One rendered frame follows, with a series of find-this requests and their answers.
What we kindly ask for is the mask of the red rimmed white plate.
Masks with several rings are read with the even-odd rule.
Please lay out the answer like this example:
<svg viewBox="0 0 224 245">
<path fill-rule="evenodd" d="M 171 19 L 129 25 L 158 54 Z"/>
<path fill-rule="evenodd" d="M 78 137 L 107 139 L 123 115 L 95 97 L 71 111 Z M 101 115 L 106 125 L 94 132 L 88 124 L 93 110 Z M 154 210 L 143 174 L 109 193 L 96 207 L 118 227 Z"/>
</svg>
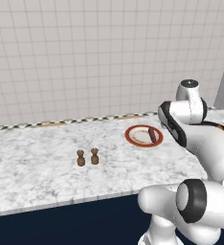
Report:
<svg viewBox="0 0 224 245">
<path fill-rule="evenodd" d="M 154 130 L 156 136 L 157 141 L 155 143 L 150 140 L 148 134 L 150 127 Z M 129 143 L 137 147 L 154 147 L 164 140 L 164 136 L 159 129 L 147 124 L 135 124 L 128 127 L 124 132 L 124 136 Z"/>
</svg>

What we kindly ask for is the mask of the brown sausage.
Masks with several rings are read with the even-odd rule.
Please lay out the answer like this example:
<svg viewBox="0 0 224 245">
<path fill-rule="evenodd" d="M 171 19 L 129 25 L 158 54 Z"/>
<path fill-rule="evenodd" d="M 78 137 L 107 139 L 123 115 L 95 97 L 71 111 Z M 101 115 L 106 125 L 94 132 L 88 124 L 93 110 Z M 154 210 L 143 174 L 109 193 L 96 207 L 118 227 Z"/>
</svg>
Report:
<svg viewBox="0 0 224 245">
<path fill-rule="evenodd" d="M 155 143 L 157 140 L 156 140 L 156 136 L 155 136 L 154 130 L 151 127 L 148 129 L 148 134 L 149 134 L 150 140 L 153 143 Z"/>
</svg>

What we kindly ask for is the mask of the brown wooden shaker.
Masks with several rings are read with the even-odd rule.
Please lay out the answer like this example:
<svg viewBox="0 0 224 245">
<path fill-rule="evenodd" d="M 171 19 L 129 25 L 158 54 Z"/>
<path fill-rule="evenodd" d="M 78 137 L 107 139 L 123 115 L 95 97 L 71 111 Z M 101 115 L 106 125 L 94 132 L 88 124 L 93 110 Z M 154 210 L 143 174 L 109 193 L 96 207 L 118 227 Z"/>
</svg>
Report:
<svg viewBox="0 0 224 245">
<path fill-rule="evenodd" d="M 77 163 L 79 167 L 83 167 L 85 165 L 85 159 L 84 159 L 84 151 L 82 149 L 79 149 L 77 151 L 78 159 Z"/>
<path fill-rule="evenodd" d="M 97 148 L 92 148 L 91 149 L 91 153 L 92 153 L 92 156 L 91 156 L 91 163 L 93 165 L 97 165 L 99 163 L 99 156 L 98 156 L 98 152 L 99 150 Z"/>
</svg>

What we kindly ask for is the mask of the dark blue counter cabinet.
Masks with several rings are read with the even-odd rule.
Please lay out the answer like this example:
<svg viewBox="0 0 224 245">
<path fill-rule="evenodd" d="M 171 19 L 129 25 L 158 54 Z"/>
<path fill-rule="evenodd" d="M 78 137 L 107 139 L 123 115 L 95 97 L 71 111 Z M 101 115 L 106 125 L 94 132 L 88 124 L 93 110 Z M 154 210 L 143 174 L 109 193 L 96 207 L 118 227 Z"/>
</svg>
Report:
<svg viewBox="0 0 224 245">
<path fill-rule="evenodd" d="M 0 245 L 137 245 L 149 226 L 135 195 L 0 217 Z"/>
</svg>

